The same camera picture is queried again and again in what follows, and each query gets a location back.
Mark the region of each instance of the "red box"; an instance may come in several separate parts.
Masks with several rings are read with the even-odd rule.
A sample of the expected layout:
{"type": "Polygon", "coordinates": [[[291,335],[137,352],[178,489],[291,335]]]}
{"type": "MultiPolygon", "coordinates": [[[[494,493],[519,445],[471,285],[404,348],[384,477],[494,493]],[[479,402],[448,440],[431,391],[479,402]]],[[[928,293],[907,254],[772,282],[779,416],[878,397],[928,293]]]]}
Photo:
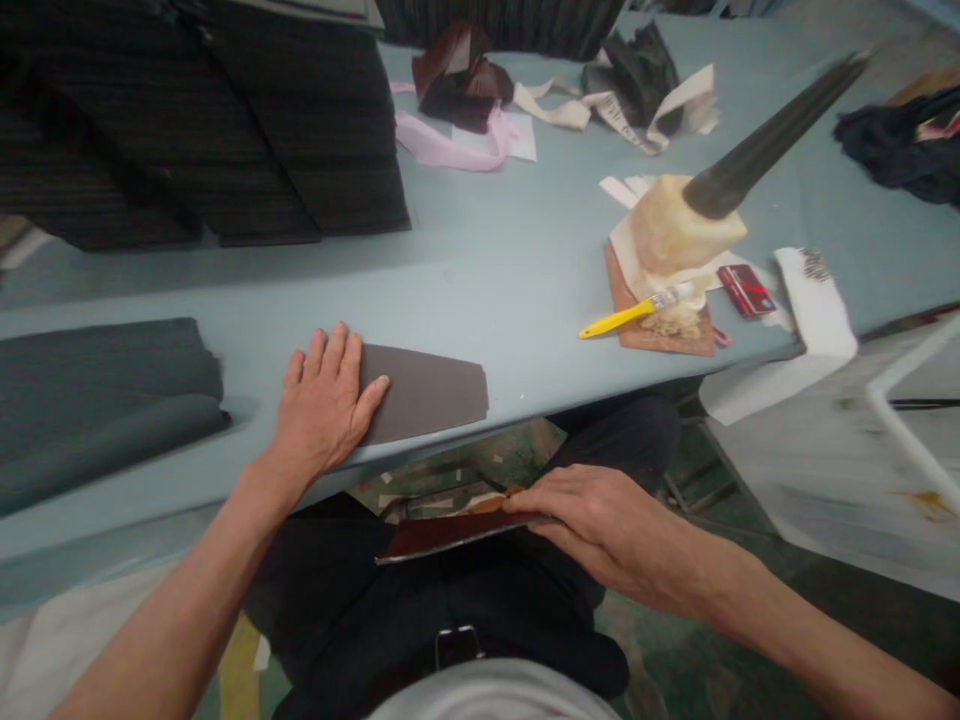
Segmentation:
{"type": "Polygon", "coordinates": [[[766,315],[777,309],[770,293],[760,284],[749,265],[724,265],[717,270],[717,277],[744,317],[766,315]]]}

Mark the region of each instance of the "person's lap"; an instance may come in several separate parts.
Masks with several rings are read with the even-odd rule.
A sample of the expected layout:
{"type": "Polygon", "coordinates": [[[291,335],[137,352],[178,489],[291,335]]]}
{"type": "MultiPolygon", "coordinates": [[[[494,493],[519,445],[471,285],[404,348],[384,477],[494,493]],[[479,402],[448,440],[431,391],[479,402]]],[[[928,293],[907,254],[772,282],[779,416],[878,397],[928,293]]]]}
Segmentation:
{"type": "MultiPolygon", "coordinates": [[[[602,404],[556,418],[570,434],[544,472],[603,465],[656,492],[679,438],[676,412],[656,396],[602,404]]],[[[488,656],[539,661],[602,696],[622,691],[622,653],[593,632],[603,588],[551,543],[521,530],[377,567],[393,531],[344,494],[282,526],[244,603],[294,686],[279,717],[318,704],[325,716],[369,712],[360,698],[379,702],[435,670],[437,633],[465,624],[488,656]]]]}

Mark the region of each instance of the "white shirt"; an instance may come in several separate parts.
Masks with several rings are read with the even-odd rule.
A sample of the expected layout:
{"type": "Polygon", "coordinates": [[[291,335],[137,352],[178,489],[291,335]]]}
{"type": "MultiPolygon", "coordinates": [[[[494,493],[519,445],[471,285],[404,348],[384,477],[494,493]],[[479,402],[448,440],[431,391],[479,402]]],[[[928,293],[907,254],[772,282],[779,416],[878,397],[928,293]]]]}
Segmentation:
{"type": "Polygon", "coordinates": [[[558,672],[514,658],[454,665],[388,698],[369,720],[619,720],[558,672]]]}

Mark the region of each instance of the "light blue table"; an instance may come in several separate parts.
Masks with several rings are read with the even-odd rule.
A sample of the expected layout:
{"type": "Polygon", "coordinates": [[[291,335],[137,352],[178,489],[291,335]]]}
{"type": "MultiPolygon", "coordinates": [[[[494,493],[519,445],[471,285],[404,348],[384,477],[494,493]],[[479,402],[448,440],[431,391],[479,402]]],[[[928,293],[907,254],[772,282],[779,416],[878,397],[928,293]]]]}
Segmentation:
{"type": "MultiPolygon", "coordinates": [[[[632,34],[640,22],[627,13],[620,27],[632,34]]],[[[195,317],[223,362],[224,405],[239,422],[224,435],[0,520],[0,591],[16,585],[15,601],[39,597],[68,576],[129,567],[192,541],[240,468],[270,439],[289,353],[315,327],[339,319],[369,342],[482,363],[490,413],[468,427],[363,448],[311,499],[410,453],[664,380],[795,352],[792,336],[742,321],[722,294],[712,296],[711,311],[734,344],[715,358],[624,350],[613,338],[577,340],[580,328],[611,310],[602,244],[624,214],[598,182],[607,175],[696,173],[847,50],[816,48],[771,20],[662,17],[660,24],[681,77],[716,63],[721,111],[713,134],[679,139],[661,157],[647,157],[600,124],[580,134],[536,122],[539,161],[510,159],[494,173],[423,167],[401,150],[411,232],[314,246],[205,244],[123,255],[84,255],[56,242],[10,274],[0,292],[0,337],[195,317]]],[[[411,79],[411,54],[383,48],[391,79],[411,79]]],[[[492,57],[524,83],[555,74],[579,81],[576,63],[492,57]]],[[[838,108],[883,97],[869,97],[861,83],[838,108]]],[[[397,104],[414,109],[411,96],[397,104]]],[[[832,140],[833,117],[749,196],[742,215],[750,233],[737,252],[772,270],[775,248],[819,248],[857,331],[956,300],[956,213],[872,185],[832,140]]]]}

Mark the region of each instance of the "cone-shaped tool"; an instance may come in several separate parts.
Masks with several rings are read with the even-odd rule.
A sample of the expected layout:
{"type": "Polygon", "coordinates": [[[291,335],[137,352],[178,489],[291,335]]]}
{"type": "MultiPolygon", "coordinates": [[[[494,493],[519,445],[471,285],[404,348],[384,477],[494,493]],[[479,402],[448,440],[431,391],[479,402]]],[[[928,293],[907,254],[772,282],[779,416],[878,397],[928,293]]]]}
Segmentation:
{"type": "Polygon", "coordinates": [[[683,190],[683,198],[690,208],[714,220],[736,210],[757,181],[860,77],[867,58],[867,53],[855,53],[838,62],[733,150],[691,180],[683,190]]]}

